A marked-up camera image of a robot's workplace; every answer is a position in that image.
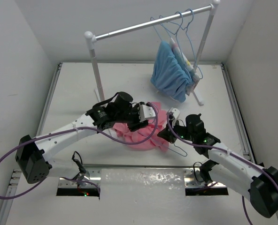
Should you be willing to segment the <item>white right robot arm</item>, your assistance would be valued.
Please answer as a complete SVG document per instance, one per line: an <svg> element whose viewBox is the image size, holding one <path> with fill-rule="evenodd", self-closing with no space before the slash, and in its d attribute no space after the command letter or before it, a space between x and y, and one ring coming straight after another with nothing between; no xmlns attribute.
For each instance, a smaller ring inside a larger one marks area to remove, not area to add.
<svg viewBox="0 0 278 225"><path fill-rule="evenodd" d="M278 211L278 169L252 163L230 150L217 137L206 131L200 114L190 114L185 125L178 122L176 112L167 113L166 128L158 136L170 143L180 140L193 146L207 158L200 166L204 183L220 182L249 200L263 217L271 218Z"/></svg>

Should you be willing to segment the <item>light blue wire hanger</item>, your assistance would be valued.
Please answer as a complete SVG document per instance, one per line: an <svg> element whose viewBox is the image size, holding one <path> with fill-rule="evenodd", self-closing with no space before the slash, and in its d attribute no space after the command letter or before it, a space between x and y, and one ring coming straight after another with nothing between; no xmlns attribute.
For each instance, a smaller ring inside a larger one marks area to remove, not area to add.
<svg viewBox="0 0 278 225"><path fill-rule="evenodd" d="M181 147L177 146L176 144L173 144L173 148L170 147L170 144L168 142L163 142L163 141L159 141L159 140L156 140L154 138L151 138L151 141L155 144L157 144L157 146L162 149L162 150L170 150L182 157L187 157L188 156L188 153L182 149Z"/></svg>

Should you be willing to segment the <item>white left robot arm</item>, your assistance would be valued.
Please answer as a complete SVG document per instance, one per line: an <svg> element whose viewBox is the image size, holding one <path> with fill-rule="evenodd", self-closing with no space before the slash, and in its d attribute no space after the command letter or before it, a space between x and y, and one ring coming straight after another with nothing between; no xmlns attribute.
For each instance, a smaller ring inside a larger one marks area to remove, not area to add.
<svg viewBox="0 0 278 225"><path fill-rule="evenodd" d="M156 118L151 103L132 102L132 96L121 91L46 136L21 138L15 160L27 183L35 184L46 177L83 178L87 170L80 160L61 161L54 156L83 138L111 129L116 123L124 123L130 131L136 131Z"/></svg>

